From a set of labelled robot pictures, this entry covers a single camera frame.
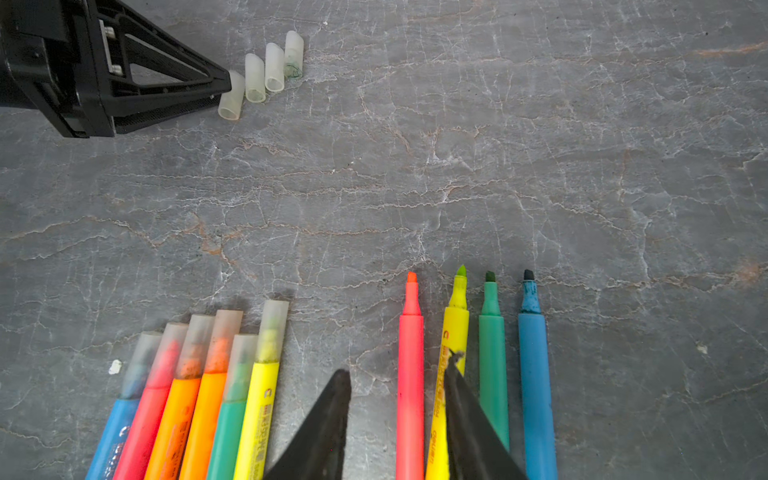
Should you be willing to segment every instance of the highlighter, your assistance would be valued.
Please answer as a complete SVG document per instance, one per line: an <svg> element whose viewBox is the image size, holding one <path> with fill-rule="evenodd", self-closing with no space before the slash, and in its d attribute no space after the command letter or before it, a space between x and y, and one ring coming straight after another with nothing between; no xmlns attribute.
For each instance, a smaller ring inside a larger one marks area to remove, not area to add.
<svg viewBox="0 0 768 480"><path fill-rule="evenodd" d="M558 463L554 455L547 323L538 304L538 289L533 272L526 270L523 278L523 305L518 315L518 332L525 431L525 473L531 480L557 480Z"/></svg>
<svg viewBox="0 0 768 480"><path fill-rule="evenodd" d="M259 346L250 377L234 480L261 480L264 476L266 444L270 440L288 305L288 302L280 300L267 300L264 303L259 327Z"/></svg>
<svg viewBox="0 0 768 480"><path fill-rule="evenodd" d="M147 386L141 394L134 422L125 441L123 455L114 472L114 480L144 480L187 327L183 323L168 323L165 326L160 347L157 348L157 355L147 377Z"/></svg>
<svg viewBox="0 0 768 480"><path fill-rule="evenodd" d="M478 319L480 329L480 406L509 451L507 349L504 317L498 308L496 274L485 274L485 301Z"/></svg>
<svg viewBox="0 0 768 480"><path fill-rule="evenodd" d="M214 318L192 315L144 480L176 480L203 376Z"/></svg>
<svg viewBox="0 0 768 480"><path fill-rule="evenodd" d="M139 336L134 355L125 371L120 396L109 414L85 480L111 480L114 476L161 337L158 332L142 332Z"/></svg>
<svg viewBox="0 0 768 480"><path fill-rule="evenodd" d="M400 316L396 479L424 480L424 317L413 272Z"/></svg>
<svg viewBox="0 0 768 480"><path fill-rule="evenodd" d="M442 340L440 342L440 360L437 368L437 386L435 387L435 410L432 413L432 431L429 436L429 455L427 456L426 480L448 480L448 433L445 423L445 390L443 377L452 353L461 353L462 358L456 368L464 375L469 331L469 311L467 310L467 269L462 265L453 277L453 294L442 321Z"/></svg>
<svg viewBox="0 0 768 480"><path fill-rule="evenodd" d="M207 480L232 480L258 335L235 335Z"/></svg>
<svg viewBox="0 0 768 480"><path fill-rule="evenodd" d="M214 447L221 397L227 383L232 340L240 331L242 321L243 312L239 310L216 312L179 480L205 480L210 451Z"/></svg>

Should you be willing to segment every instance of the white debris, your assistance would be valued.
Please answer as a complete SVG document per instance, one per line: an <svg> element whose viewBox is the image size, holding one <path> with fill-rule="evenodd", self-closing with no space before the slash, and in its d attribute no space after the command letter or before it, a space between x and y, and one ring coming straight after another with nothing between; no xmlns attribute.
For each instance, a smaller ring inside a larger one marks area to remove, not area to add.
<svg viewBox="0 0 768 480"><path fill-rule="evenodd" d="M109 366L109 371L107 373L110 375L116 375L120 373L121 368L123 368L123 363L118 359L114 359L112 360L112 365Z"/></svg>

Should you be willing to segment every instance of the capped red marker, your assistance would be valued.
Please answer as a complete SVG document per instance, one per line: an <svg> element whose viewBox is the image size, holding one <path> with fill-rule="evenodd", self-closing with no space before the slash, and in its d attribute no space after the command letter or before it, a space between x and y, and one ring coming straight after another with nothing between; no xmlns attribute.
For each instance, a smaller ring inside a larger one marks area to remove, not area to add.
<svg viewBox="0 0 768 480"><path fill-rule="evenodd" d="M408 272L397 372L397 480L424 480L424 317L419 283Z"/></svg>

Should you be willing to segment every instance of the translucent marker cap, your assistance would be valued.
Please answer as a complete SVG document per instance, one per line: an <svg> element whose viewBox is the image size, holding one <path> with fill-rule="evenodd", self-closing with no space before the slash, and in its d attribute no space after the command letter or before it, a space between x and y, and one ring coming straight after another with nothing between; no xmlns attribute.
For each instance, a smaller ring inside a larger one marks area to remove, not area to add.
<svg viewBox="0 0 768 480"><path fill-rule="evenodd" d="M250 374L253 361L256 360L258 335L235 335L232 341L230 368L227 370L227 383L224 384L225 402L243 402L248 398Z"/></svg>
<svg viewBox="0 0 768 480"><path fill-rule="evenodd" d="M170 387L174 381L174 369L188 328L189 326L185 323L166 324L160 346L157 348L157 355L152 362L152 370L147 378L147 388Z"/></svg>
<svg viewBox="0 0 768 480"><path fill-rule="evenodd" d="M181 347L176 377L179 380L196 379L203 375L203 364L208 353L210 333L214 329L211 315L192 315L190 329Z"/></svg>
<svg viewBox="0 0 768 480"><path fill-rule="evenodd" d="M123 386L120 390L121 399L133 400L141 397L161 338L163 338L163 334L159 332L142 332L139 335L139 342L134 349L134 355L125 370L125 378L123 378Z"/></svg>
<svg viewBox="0 0 768 480"><path fill-rule="evenodd" d="M240 310L219 310L214 320L214 331L210 335L205 373L226 373L230 364L232 338L240 331L243 312Z"/></svg>
<svg viewBox="0 0 768 480"><path fill-rule="evenodd" d="M288 306L289 303L282 300L267 300L264 303L261 327L259 327L257 362L273 363L280 361L280 354L283 352L283 338L286 333Z"/></svg>

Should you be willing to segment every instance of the uncapped green marker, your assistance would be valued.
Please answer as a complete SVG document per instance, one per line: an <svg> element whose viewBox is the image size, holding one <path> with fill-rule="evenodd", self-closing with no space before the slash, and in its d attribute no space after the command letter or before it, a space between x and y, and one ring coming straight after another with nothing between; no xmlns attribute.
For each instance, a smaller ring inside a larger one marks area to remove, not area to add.
<svg viewBox="0 0 768 480"><path fill-rule="evenodd" d="M507 353L504 317L498 308L498 284L485 273L485 302L480 312L480 405L493 429L509 450Z"/></svg>

